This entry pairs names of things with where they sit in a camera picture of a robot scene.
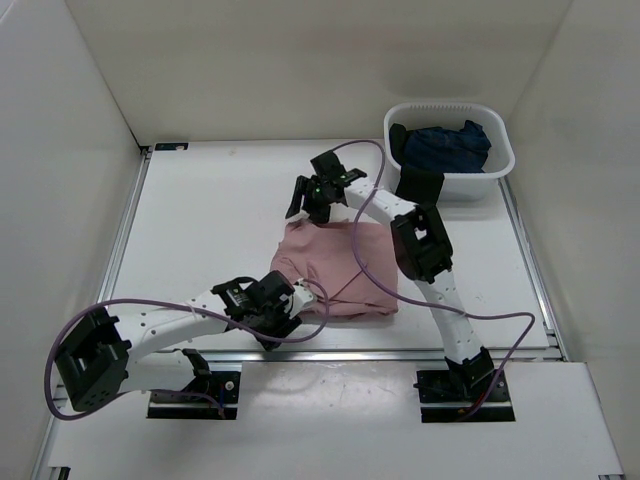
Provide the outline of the pink trousers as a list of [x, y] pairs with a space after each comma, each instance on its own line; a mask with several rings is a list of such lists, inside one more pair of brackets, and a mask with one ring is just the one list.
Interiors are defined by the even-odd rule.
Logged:
[[271, 268], [290, 282], [306, 278], [320, 283], [334, 318], [396, 314], [398, 300], [379, 289], [362, 267], [388, 289], [397, 290], [398, 267], [386, 227], [369, 222], [316, 225], [298, 220], [286, 225], [271, 260]]

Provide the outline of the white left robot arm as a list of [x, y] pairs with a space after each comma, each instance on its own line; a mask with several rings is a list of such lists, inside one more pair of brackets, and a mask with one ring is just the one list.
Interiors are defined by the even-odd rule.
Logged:
[[185, 342], [244, 331], [271, 351], [295, 342], [301, 313], [316, 301], [308, 281], [272, 271], [260, 280], [236, 277], [182, 303], [136, 299], [141, 310], [132, 315], [112, 312], [117, 299], [91, 306], [62, 329], [47, 358], [45, 372], [59, 374], [73, 410], [51, 411], [75, 420], [133, 391], [219, 409], [214, 373]]

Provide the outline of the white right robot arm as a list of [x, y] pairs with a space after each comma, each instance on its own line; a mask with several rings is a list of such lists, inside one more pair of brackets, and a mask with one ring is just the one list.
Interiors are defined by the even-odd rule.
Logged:
[[495, 366], [463, 312], [452, 272], [453, 247], [437, 208], [377, 188], [365, 172], [347, 170], [332, 151], [313, 158], [311, 165], [312, 176], [296, 179], [286, 216], [305, 211], [312, 222], [325, 224], [331, 206], [342, 204], [387, 227], [396, 264], [429, 304], [441, 335], [450, 390], [468, 401], [481, 397], [494, 379]]

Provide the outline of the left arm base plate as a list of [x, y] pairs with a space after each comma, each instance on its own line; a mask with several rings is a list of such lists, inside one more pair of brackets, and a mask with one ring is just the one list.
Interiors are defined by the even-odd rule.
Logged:
[[210, 364], [208, 377], [197, 377], [181, 391], [154, 390], [148, 419], [233, 421], [237, 418], [242, 367]]

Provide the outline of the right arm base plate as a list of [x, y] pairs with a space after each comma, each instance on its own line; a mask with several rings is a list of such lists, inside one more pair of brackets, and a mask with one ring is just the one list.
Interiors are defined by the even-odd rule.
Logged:
[[483, 390], [467, 400], [455, 389], [446, 370], [418, 370], [416, 376], [414, 388], [419, 395], [422, 423], [460, 422], [460, 417], [463, 417], [466, 422], [476, 423], [502, 423], [516, 420], [504, 372], [500, 373], [495, 387], [485, 402], [470, 417], [466, 417], [467, 410], [472, 409], [474, 401], [483, 393]]

